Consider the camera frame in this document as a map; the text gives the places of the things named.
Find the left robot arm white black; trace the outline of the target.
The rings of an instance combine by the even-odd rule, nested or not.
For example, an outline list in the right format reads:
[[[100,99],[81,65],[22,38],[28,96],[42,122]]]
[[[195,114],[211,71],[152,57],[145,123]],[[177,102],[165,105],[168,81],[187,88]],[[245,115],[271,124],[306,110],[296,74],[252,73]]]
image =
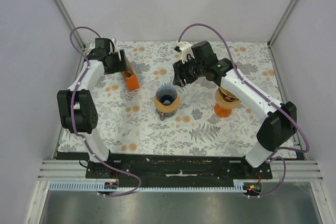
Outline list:
[[[104,76],[127,70],[124,50],[118,50],[110,38],[96,38],[94,48],[85,56],[83,68],[74,83],[57,93],[61,126],[83,140],[92,162],[104,178],[115,174],[116,166],[108,161],[110,151],[97,130],[98,112],[92,91]]]

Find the orange coffee filter box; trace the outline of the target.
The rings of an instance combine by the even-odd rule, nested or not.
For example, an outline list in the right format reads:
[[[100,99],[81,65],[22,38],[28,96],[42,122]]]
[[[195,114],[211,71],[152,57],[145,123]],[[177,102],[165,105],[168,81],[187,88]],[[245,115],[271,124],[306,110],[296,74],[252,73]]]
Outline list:
[[[127,69],[125,71],[121,71],[121,75],[125,81],[128,90],[135,91],[140,87],[137,74],[135,73],[135,70],[127,57],[125,58],[125,60]]]

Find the blue cone dripper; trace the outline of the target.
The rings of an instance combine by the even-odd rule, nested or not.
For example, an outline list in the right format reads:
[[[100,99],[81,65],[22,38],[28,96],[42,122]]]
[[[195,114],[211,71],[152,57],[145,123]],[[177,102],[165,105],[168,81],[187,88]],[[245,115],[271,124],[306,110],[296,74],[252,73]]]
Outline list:
[[[169,105],[176,100],[177,91],[173,86],[164,85],[157,89],[155,97],[161,104]]]

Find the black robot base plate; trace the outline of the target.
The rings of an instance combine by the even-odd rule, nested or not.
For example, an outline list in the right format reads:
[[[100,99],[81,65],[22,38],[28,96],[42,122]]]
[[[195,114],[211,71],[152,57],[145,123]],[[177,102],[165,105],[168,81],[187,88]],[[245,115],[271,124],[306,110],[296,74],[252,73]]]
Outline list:
[[[86,178],[117,179],[120,186],[232,186],[236,180],[262,179],[264,163],[252,168],[242,157],[110,154],[107,164],[89,162]]]

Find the bamboo ring dripper stand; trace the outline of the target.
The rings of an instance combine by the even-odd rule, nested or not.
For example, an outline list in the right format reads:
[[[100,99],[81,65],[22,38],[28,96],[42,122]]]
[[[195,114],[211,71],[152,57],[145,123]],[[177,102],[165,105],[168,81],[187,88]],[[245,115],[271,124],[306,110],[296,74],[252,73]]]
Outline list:
[[[215,100],[221,108],[228,110],[236,109],[242,103],[241,100],[234,94],[222,88],[217,89],[215,93]]]

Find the grey ribbed glass carafe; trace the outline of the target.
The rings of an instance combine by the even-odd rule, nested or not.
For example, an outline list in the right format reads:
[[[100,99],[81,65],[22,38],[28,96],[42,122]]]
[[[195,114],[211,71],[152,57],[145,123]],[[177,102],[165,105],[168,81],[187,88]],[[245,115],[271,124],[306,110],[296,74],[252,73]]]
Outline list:
[[[176,114],[176,110],[173,112],[161,112],[158,109],[156,109],[155,112],[161,121],[164,121],[167,118],[171,118],[172,116]]]

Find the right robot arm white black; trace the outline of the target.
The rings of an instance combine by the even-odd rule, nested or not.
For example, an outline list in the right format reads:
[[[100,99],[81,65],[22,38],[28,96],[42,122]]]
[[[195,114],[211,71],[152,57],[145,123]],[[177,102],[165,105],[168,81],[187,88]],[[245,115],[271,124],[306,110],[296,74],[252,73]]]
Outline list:
[[[254,178],[259,173],[259,166],[296,133],[296,106],[292,102],[284,104],[250,83],[229,59],[218,59],[207,41],[194,45],[177,42],[174,49],[181,56],[173,63],[174,85],[184,87],[204,77],[232,93],[259,118],[261,127],[257,132],[257,143],[240,166],[245,178]]]

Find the ribbed glass coffee dripper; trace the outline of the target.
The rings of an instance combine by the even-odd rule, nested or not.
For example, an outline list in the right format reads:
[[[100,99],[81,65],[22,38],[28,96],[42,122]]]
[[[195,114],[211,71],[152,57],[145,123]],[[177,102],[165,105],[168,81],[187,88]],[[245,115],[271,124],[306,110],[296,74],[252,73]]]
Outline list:
[[[226,102],[235,102],[235,101],[240,101],[239,98],[231,94],[229,91],[219,87],[218,88],[218,93],[219,95],[223,98],[224,101]]]

